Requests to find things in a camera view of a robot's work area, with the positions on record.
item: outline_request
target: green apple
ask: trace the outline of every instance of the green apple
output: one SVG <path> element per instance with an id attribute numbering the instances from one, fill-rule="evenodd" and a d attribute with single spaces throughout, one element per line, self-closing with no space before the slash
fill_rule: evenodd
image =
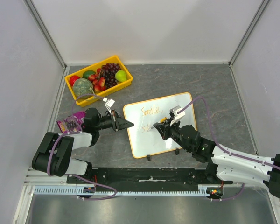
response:
<path id="1" fill-rule="evenodd" d="M 126 81 L 126 72 L 123 70 L 119 70 L 118 72 L 116 72 L 115 78 L 117 81 L 123 83 L 124 81 Z"/>

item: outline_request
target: white connector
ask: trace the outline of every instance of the white connector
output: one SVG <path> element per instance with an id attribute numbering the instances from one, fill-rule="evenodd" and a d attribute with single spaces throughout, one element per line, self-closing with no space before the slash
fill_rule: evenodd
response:
<path id="1" fill-rule="evenodd" d="M 115 101 L 113 99 L 107 99 L 106 97 L 103 98 L 103 101 L 105 102 L 105 107 L 107 108 L 109 113 L 111 113 L 111 107 L 113 106 Z"/>
<path id="2" fill-rule="evenodd" d="M 171 121 L 170 126 L 172 126 L 174 123 L 178 122 L 179 120 L 181 120 L 183 118 L 183 116 L 186 115 L 185 111 L 178 113 L 179 111 L 181 111 L 182 108 L 180 106 L 175 107 L 172 109 L 173 114 L 174 114 L 174 120 Z"/>

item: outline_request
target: gray floor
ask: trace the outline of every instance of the gray floor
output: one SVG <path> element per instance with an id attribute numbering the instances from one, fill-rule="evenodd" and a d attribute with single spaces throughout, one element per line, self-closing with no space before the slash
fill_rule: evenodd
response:
<path id="1" fill-rule="evenodd" d="M 226 187 L 224 195 L 239 188 Z M 76 196 L 34 195 L 27 224 L 276 224 L 266 191 L 245 188 L 235 200 L 195 196 L 118 196 L 82 201 Z"/>
<path id="2" fill-rule="evenodd" d="M 85 66 L 71 66 L 70 73 Z M 123 106 L 133 102 L 153 99 L 181 92 L 192 97 L 204 96 L 211 108 L 211 118 L 218 141 L 232 149 L 254 153 L 243 111 L 227 64 L 183 65 L 128 65 L 133 76 L 132 84 L 109 97 L 116 102 L 114 109 L 123 114 Z M 65 87 L 57 119 L 70 115 L 73 97 Z M 102 102 L 87 107 L 75 106 L 74 112 L 96 107 L 105 112 Z M 211 139 L 203 102 L 194 103 L 197 129 L 201 136 Z M 93 147 L 77 149 L 72 156 L 92 162 L 95 167 L 205 167 L 184 150 L 155 155 L 151 161 L 132 156 L 127 131 L 100 132 L 100 139 Z"/>

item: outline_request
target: white board with orange border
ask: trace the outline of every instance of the white board with orange border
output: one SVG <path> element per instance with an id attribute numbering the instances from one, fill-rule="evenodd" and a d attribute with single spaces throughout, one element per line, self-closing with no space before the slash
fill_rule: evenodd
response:
<path id="1" fill-rule="evenodd" d="M 170 109 L 176 106 L 184 108 L 191 100 L 191 94 L 184 92 L 125 105 L 123 108 L 125 119 L 134 123 L 134 126 L 127 130 L 133 157 L 138 159 L 180 148 L 172 138 L 163 140 L 158 131 L 151 127 L 164 117 L 169 118 Z M 180 127 L 192 125 L 196 129 L 193 105 L 185 112 L 186 116 L 181 119 Z"/>

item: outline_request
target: red tomato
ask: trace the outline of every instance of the red tomato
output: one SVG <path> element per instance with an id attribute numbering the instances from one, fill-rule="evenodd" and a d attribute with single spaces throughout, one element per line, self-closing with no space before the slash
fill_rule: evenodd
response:
<path id="1" fill-rule="evenodd" d="M 79 76 L 72 76 L 72 77 L 70 77 L 70 86 L 73 86 L 73 84 L 75 83 L 75 81 L 77 79 L 80 79 L 80 77 Z"/>

